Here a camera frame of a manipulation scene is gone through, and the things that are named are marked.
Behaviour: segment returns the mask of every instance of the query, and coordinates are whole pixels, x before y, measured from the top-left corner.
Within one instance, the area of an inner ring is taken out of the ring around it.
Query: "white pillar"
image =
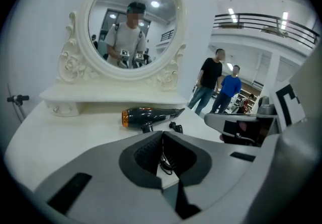
[[[262,96],[269,96],[269,93],[270,93],[271,89],[273,88],[275,81],[276,81],[279,63],[280,63],[280,55],[276,54],[276,53],[272,53],[271,62],[270,62],[270,66],[268,67],[265,83],[264,83],[263,89],[261,91],[261,94],[257,97],[257,100],[253,106],[252,114],[257,113],[258,100]]]

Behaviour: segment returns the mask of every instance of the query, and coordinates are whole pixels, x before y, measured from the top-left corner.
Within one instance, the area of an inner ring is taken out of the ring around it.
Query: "vanity tabletop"
[[[11,175],[34,191],[51,173],[95,146],[141,134],[139,129],[122,126],[121,112],[128,103],[94,103],[80,116],[57,117],[41,102],[21,124],[5,153]],[[222,142],[220,133],[186,107],[173,121],[183,133],[197,138]],[[173,131],[170,122],[153,125],[154,131]]]

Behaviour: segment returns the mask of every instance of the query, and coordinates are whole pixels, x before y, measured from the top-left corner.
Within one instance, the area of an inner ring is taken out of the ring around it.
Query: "man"
[[[254,94],[250,94],[247,98],[243,98],[239,103],[236,114],[246,114],[248,112],[248,103],[250,99],[255,99]]]
[[[92,35],[92,43],[93,43],[94,47],[97,49],[99,45],[96,41],[96,34]]]
[[[129,55],[129,66],[132,68],[132,61],[136,53],[145,51],[145,35],[138,27],[139,19],[143,19],[145,4],[132,2],[127,7],[126,23],[112,26],[105,37],[107,43],[107,62],[118,66],[118,59],[121,50],[127,50]]]
[[[188,107],[192,109],[196,103],[200,100],[196,109],[196,114],[200,115],[201,110],[207,106],[211,95],[215,89],[217,83],[216,92],[219,87],[218,77],[221,76],[222,64],[221,60],[225,59],[225,51],[223,49],[216,50],[216,56],[214,58],[207,58],[204,62],[197,81],[197,90],[194,93]]]
[[[221,91],[213,103],[210,113],[215,113],[219,106],[220,108],[218,113],[224,113],[231,101],[231,98],[240,92],[242,83],[237,77],[239,70],[240,67],[238,65],[234,65],[232,68],[232,74],[224,78],[221,83]]]

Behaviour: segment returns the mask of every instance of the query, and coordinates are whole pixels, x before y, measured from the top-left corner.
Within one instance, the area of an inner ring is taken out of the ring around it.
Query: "small black object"
[[[249,154],[242,154],[238,152],[233,152],[230,156],[248,162],[253,162],[256,156],[249,155]]]
[[[61,214],[66,214],[91,178],[88,174],[77,173],[48,201],[48,205]]]
[[[23,101],[29,101],[28,95],[17,95],[7,98],[7,102],[14,102],[16,105],[21,106]]]
[[[171,122],[169,128],[173,129],[175,132],[183,133],[182,125],[176,125],[175,122]]]
[[[152,122],[147,122],[141,125],[143,133],[153,132]]]

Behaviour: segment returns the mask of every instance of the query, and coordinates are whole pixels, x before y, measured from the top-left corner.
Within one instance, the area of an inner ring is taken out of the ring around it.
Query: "white carved ornament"
[[[71,12],[69,18],[70,25],[66,26],[69,37],[58,60],[59,76],[67,83],[76,83],[80,79],[87,81],[89,78],[97,78],[98,73],[88,66],[84,56],[80,54],[75,38],[76,12]]]
[[[185,48],[185,44],[181,45],[180,49],[175,54],[170,63],[158,74],[152,76],[147,80],[148,84],[154,87],[158,87],[163,91],[175,90],[178,82],[178,59],[183,55],[182,52]]]

